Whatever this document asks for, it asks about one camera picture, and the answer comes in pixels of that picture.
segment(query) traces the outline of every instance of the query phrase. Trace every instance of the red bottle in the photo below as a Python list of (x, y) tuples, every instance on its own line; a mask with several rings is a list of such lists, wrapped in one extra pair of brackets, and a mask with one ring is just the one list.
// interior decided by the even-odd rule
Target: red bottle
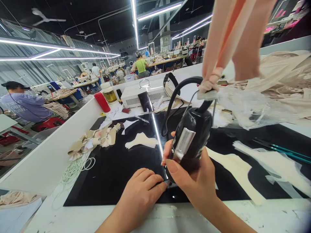
[(102, 93), (98, 92), (94, 95), (94, 97), (104, 112), (107, 113), (110, 111), (110, 107)]

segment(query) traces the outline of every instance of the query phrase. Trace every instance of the pink fabric strap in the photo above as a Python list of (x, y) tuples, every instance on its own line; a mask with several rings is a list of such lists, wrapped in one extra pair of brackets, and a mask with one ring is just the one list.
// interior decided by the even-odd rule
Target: pink fabric strap
[(205, 56), (201, 93), (219, 90), (217, 81), (232, 59), (235, 80), (259, 76), (259, 49), (276, 0), (216, 0)]

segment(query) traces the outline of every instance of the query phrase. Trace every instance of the purple shirt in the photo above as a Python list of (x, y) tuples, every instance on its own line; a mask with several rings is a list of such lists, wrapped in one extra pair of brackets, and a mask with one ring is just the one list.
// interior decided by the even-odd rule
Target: purple shirt
[(44, 99), (24, 93), (12, 93), (1, 98), (2, 104), (20, 118), (31, 121), (46, 121), (52, 112), (43, 107)]

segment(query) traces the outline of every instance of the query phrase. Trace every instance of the led light strip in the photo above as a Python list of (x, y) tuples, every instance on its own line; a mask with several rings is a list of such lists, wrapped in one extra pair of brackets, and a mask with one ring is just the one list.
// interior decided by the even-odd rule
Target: led light strip
[(67, 57), (67, 58), (37, 58), (37, 59), (32, 59), (32, 58), (7, 58), (7, 59), (0, 59), (0, 61), (52, 61), (52, 60), (90, 60), (90, 59), (111, 59), (111, 58), (107, 58), (107, 57), (103, 57), (103, 58), (96, 58), (96, 57), (92, 57), (92, 58), (79, 58), (79, 57)]
[(132, 3), (132, 13), (133, 13), (133, 21), (134, 21), (134, 28), (135, 28), (135, 36), (136, 36), (136, 43), (138, 48), (138, 35), (137, 35), (137, 19), (136, 19), (136, 3), (135, 0), (131, 0)]
[(143, 47), (143, 48), (140, 48), (139, 50), (143, 50), (143, 49), (146, 49), (146, 48), (148, 48), (148, 46), (146, 46), (146, 47)]
[(180, 38), (180, 37), (178, 37), (178, 36), (180, 36), (180, 35), (182, 35), (183, 33), (185, 33), (185, 32), (187, 32), (187, 31), (189, 31), (190, 29), (192, 29), (192, 28), (194, 28), (194, 27), (198, 26), (200, 23), (203, 23), (204, 21), (206, 21), (206, 20), (210, 19), (212, 16), (213, 16), (213, 14), (211, 14), (211, 15), (210, 15), (210, 16), (208, 16), (208, 17), (206, 17), (205, 19), (202, 19), (200, 22), (198, 22), (198, 23), (196, 23), (196, 24), (192, 25), (190, 28), (187, 28), (187, 29), (186, 29), (186, 30), (184, 30), (182, 33), (180, 33), (180, 34), (178, 34), (178, 35), (174, 36), (172, 39), (177, 39), (177, 38)]
[(31, 59), (32, 59), (32, 60), (35, 60), (35, 59), (37, 59), (37, 58), (44, 57), (44, 56), (46, 56), (46, 55), (49, 55), (49, 54), (51, 54), (51, 53), (55, 53), (55, 52), (58, 52), (58, 51), (60, 51), (60, 49), (56, 49), (56, 50), (53, 50), (53, 51), (49, 51), (49, 52), (43, 53), (43, 54), (38, 55), (38, 56), (36, 56), (36, 57), (32, 57)]
[(197, 30), (197, 29), (199, 29), (199, 28), (202, 28), (202, 27), (204, 27), (205, 25), (208, 25), (210, 22), (211, 22), (211, 21), (208, 21), (208, 22), (206, 22), (205, 24), (202, 24), (201, 26), (199, 26), (199, 27), (197, 27), (197, 28), (191, 30), (190, 32), (187, 32), (187, 33), (185, 33), (185, 34), (183, 34), (183, 35), (181, 35), (181, 36), (179, 36), (179, 37), (176, 37), (176, 36), (175, 36), (175, 37), (172, 38), (172, 40), (178, 39), (178, 38), (180, 38), (180, 37), (182, 37), (182, 36), (185, 36), (185, 35), (187, 35), (187, 34), (189, 34), (189, 33), (192, 33), (193, 31), (195, 31), (195, 30)]
[(41, 48), (47, 48), (47, 49), (60, 49), (60, 50), (69, 50), (69, 51), (100, 53), (100, 54), (107, 54), (107, 55), (118, 55), (118, 54), (115, 54), (115, 53), (99, 52), (99, 51), (94, 51), (94, 50), (72, 49), (72, 48), (64, 48), (64, 47), (57, 47), (57, 46), (41, 45), (41, 44), (35, 44), (35, 43), (29, 43), (29, 42), (20, 42), (20, 41), (13, 41), (13, 40), (5, 40), (5, 39), (0, 39), (0, 43), (26, 45), (26, 46), (41, 47)]
[(143, 16), (143, 17), (141, 17), (141, 18), (138, 18), (138, 21), (143, 21), (143, 20), (145, 20), (145, 19), (154, 17), (154, 16), (156, 16), (156, 15), (163, 14), (163, 13), (165, 13), (165, 12), (167, 12), (167, 11), (174, 10), (174, 9), (180, 7), (180, 6), (181, 6), (181, 3), (179, 3), (179, 4), (177, 4), (177, 5), (174, 5), (174, 6), (171, 6), (171, 7), (169, 7), (169, 8), (166, 8), (166, 9), (163, 9), (163, 10), (160, 10), (160, 11), (157, 11), (157, 12), (152, 13), (152, 14), (150, 14), (150, 15), (146, 15), (146, 16)]

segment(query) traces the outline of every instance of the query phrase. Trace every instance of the chair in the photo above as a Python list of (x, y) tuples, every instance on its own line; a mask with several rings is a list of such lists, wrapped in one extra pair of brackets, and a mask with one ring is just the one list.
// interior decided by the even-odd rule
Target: chair
[(190, 55), (190, 58), (191, 58), (191, 61), (192, 62), (196, 62), (196, 59), (197, 59), (197, 53), (193, 53)]
[(52, 117), (44, 122), (38, 122), (34, 124), (31, 129), (35, 132), (41, 132), (47, 128), (54, 128), (56, 126), (60, 126), (65, 123), (63, 120), (57, 117)]

